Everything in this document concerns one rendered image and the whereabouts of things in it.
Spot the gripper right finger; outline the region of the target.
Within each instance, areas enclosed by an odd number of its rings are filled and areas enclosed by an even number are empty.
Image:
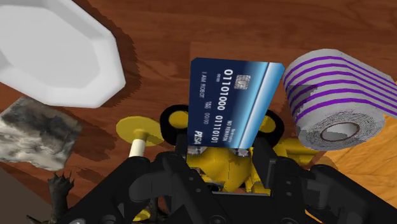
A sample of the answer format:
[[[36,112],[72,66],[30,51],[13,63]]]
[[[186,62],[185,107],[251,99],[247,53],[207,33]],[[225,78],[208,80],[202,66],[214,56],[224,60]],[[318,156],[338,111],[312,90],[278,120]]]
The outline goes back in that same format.
[[[261,137],[253,164],[271,191],[276,224],[397,224],[397,208],[329,165],[305,170]]]

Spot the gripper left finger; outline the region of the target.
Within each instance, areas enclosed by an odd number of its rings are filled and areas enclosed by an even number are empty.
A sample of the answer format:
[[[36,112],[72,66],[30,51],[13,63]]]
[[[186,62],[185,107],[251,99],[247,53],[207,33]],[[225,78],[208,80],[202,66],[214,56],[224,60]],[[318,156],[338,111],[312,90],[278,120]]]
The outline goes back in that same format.
[[[154,162],[130,157],[66,213],[59,224],[132,224],[156,197],[171,198],[164,224],[223,224],[223,208],[184,156],[186,134],[178,134],[174,151]]]

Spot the blue bank card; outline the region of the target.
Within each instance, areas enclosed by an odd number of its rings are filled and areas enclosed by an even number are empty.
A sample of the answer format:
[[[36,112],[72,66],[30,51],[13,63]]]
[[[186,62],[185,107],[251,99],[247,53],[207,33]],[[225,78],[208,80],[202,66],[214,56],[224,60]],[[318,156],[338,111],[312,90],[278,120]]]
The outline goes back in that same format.
[[[277,62],[193,59],[188,144],[250,148],[283,73],[284,66]]]

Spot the yellow toy vehicle black wheels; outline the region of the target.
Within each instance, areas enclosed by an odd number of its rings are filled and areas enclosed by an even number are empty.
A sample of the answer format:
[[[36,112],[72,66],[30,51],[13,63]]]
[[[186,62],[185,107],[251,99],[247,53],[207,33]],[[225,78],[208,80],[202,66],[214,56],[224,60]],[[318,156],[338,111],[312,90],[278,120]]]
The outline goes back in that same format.
[[[212,191],[234,192],[243,188],[247,193],[270,193],[258,176],[251,161],[253,149],[247,151],[217,148],[199,149],[189,154],[187,147],[178,146],[179,140],[186,139],[188,125],[188,106],[172,105],[160,115],[160,130],[164,140],[175,146],[175,151],[187,159],[187,164],[199,172]],[[297,138],[282,138],[284,123],[276,113],[268,110],[260,130],[259,137],[265,137],[275,153],[295,160],[298,165],[308,169],[314,165],[323,153],[301,145]]]

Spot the dark spiky figure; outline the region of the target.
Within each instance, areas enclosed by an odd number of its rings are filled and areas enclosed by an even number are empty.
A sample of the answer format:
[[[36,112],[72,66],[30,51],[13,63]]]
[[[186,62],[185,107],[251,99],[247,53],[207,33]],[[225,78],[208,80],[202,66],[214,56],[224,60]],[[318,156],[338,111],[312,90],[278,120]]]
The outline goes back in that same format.
[[[53,177],[48,180],[48,189],[52,203],[50,219],[39,221],[29,215],[26,216],[26,219],[30,224],[57,224],[69,210],[67,196],[73,187],[74,181],[71,181],[71,174],[69,174],[69,177],[65,177],[64,174],[58,176],[54,173]]]

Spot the purple striped toilet paper roll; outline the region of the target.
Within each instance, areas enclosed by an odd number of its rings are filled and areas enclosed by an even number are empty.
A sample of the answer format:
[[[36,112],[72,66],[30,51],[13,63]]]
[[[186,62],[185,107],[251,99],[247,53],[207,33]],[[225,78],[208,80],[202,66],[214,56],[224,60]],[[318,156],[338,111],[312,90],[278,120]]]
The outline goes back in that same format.
[[[375,137],[386,116],[397,118],[397,83],[335,49],[294,60],[282,82],[299,141],[313,150],[350,148]]]

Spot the grey marbled block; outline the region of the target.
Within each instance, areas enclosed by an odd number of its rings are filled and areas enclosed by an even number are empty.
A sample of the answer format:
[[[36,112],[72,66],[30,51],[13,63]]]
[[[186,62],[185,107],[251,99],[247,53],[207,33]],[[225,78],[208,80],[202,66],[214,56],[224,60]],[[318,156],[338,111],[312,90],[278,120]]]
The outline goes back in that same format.
[[[82,126],[46,104],[20,97],[0,113],[0,162],[28,162],[59,171],[71,156]]]

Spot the white angular dish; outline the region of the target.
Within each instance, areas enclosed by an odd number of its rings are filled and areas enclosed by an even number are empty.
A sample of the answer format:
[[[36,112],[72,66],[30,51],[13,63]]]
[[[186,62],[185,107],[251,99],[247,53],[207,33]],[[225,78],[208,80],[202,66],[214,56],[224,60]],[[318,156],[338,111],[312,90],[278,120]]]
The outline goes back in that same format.
[[[112,32],[73,0],[0,0],[0,82],[77,108],[98,108],[126,84]]]

